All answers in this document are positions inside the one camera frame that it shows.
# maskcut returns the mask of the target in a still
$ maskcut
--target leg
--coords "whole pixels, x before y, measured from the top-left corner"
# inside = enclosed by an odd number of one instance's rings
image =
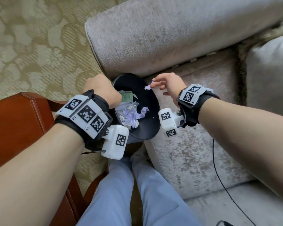
[[[143,225],[200,225],[188,205],[147,159],[144,144],[130,159],[143,202]]]
[[[109,174],[99,183],[77,226],[130,226],[133,184],[129,159],[111,160]]]

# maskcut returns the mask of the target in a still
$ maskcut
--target screw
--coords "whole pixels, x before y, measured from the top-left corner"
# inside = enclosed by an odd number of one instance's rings
[[[181,110],[178,109],[177,112],[176,112],[176,114],[177,114],[178,116],[181,116],[181,115],[182,115]]]

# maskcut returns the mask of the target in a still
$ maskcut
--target hand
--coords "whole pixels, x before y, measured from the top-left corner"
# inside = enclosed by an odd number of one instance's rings
[[[114,89],[110,81],[102,74],[87,79],[87,82],[81,89],[81,93],[91,89],[94,90],[94,94],[97,94],[106,100],[109,104],[109,108],[115,108],[122,101],[121,94]]]
[[[155,88],[159,86],[160,90],[167,89],[163,95],[171,96],[174,104],[178,107],[176,99],[179,93],[187,87],[181,77],[175,73],[163,73],[156,76],[156,78],[153,79],[153,82],[155,83],[152,83],[150,87]]]

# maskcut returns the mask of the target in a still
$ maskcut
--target wooden chair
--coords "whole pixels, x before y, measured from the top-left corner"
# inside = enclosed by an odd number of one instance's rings
[[[27,92],[0,100],[0,167],[44,135],[54,124],[52,111],[58,111],[65,103]],[[106,173],[99,175],[83,198],[73,175],[50,225],[76,225],[105,176]]]

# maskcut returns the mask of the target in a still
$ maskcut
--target sofa cushion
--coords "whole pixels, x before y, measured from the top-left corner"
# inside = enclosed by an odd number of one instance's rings
[[[246,65],[247,106],[283,116],[283,36],[253,47]]]
[[[242,184],[228,189],[228,192],[257,226],[283,226],[283,200],[260,182]],[[234,226],[253,226],[225,190],[196,197],[186,203],[203,226],[216,225],[219,220]]]
[[[283,19],[283,0],[129,0],[90,18],[106,76],[148,76],[226,48]]]
[[[232,49],[206,56],[167,72],[181,76],[186,85],[201,84],[212,88],[221,99],[237,102],[237,56]],[[154,89],[161,109],[177,107],[169,96]],[[173,138],[160,130],[152,140],[145,141],[154,167],[166,178],[183,199],[211,193],[222,188],[212,162],[212,138],[200,125],[179,129]],[[215,162],[226,187],[252,180],[220,146],[215,143]]]

